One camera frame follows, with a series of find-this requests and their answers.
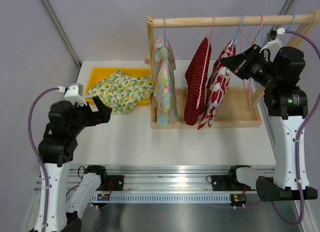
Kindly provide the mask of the lemon print skirt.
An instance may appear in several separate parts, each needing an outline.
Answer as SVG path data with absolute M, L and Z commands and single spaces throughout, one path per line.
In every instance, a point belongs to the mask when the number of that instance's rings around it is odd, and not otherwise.
M 88 90 L 90 98 L 98 96 L 113 114 L 131 111 L 138 102 L 146 101 L 153 93 L 152 75 L 133 77 L 122 70 L 113 72 Z

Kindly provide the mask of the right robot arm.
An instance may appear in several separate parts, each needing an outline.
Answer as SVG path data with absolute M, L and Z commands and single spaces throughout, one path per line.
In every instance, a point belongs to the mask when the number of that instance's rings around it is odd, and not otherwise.
M 309 117 L 306 93 L 297 86 L 306 63 L 304 53 L 282 47 L 273 61 L 262 49 L 252 45 L 245 52 L 222 58 L 221 64 L 241 79 L 253 79 L 264 88 L 263 100 L 268 109 L 275 139 L 275 173 L 268 177 L 249 166 L 234 167 L 227 177 L 233 190 L 244 184 L 257 191 L 263 202 L 314 200 L 318 191 L 310 186 L 305 167 L 303 123 Z

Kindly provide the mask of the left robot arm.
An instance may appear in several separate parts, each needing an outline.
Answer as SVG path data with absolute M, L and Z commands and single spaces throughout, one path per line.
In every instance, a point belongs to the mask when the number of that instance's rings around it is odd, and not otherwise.
M 93 193 L 104 190 L 109 183 L 106 168 L 89 165 L 70 200 L 67 183 L 77 136 L 86 128 L 108 123 L 112 109 L 98 96 L 93 97 L 97 111 L 89 105 L 70 101 L 51 105 L 43 140 L 38 146 L 41 170 L 41 196 L 33 231 L 80 231 L 82 215 Z

